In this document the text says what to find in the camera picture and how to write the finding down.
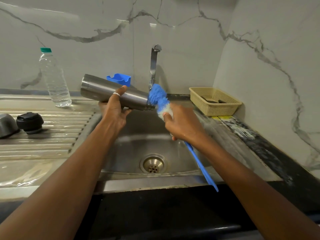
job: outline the beige plastic basket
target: beige plastic basket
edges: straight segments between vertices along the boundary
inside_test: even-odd
[[[231,116],[242,104],[242,102],[217,88],[189,88],[189,90],[190,100],[206,116]],[[218,100],[222,100],[226,104],[212,104],[205,101],[201,96],[208,101],[218,102]]]

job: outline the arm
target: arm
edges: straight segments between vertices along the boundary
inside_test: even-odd
[[[265,239],[320,239],[320,227],[206,135],[192,109],[171,104],[164,113],[173,140],[189,142],[204,154],[237,196]]]
[[[126,87],[117,93],[123,94]],[[100,103],[102,120],[82,145],[1,225],[0,239],[73,239],[90,203],[104,157],[126,124],[119,96]]]

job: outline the blue brush handle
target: blue brush handle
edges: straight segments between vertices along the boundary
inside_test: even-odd
[[[219,192],[217,185],[215,184],[214,180],[211,178],[211,176],[209,175],[209,173],[207,172],[207,170],[205,169],[205,167],[202,165],[201,161],[199,160],[198,156],[196,155],[196,153],[193,150],[193,147],[190,143],[188,142],[184,142],[187,146],[187,148],[189,149],[189,151],[192,153],[195,161],[197,162],[200,170],[202,171],[202,174],[204,175],[206,181],[208,182],[209,185],[212,185],[217,192]]]

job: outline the blue soap holder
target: blue soap holder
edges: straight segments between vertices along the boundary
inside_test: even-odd
[[[118,83],[120,85],[126,85],[127,87],[130,87],[131,82],[131,76],[116,73],[113,77],[107,76],[106,79],[110,82]]]

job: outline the hand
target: hand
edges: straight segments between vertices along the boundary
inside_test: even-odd
[[[173,118],[167,112],[163,113],[166,129],[172,134],[173,140],[181,139],[194,144],[207,137],[205,130],[199,122],[192,108],[170,103]]]
[[[124,85],[115,92],[121,96],[126,90],[127,86]],[[121,129],[126,125],[126,117],[132,111],[132,109],[122,110],[119,99],[120,97],[118,95],[113,94],[107,103],[99,102],[102,113],[102,120],[100,123],[111,125],[115,129],[116,135],[118,135]]]

